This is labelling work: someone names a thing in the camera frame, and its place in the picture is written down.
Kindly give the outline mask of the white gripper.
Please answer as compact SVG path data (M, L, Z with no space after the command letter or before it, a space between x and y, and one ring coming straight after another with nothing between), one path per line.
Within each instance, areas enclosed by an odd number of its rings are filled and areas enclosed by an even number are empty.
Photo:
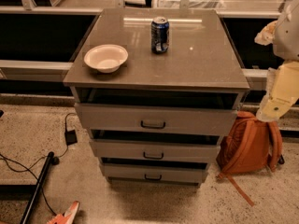
M263 46L273 43L277 21L269 22L254 42ZM299 62L284 62L278 69L268 69L268 94L260 102L256 118L260 121L278 121L299 99Z

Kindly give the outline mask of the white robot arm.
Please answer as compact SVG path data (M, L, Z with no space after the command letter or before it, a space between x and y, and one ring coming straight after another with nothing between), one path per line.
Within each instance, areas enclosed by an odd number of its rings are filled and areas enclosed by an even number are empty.
M276 21L268 23L254 41L273 45L284 60L277 69L269 68L266 95L256 117L260 121L279 120L299 99L299 0L287 2Z

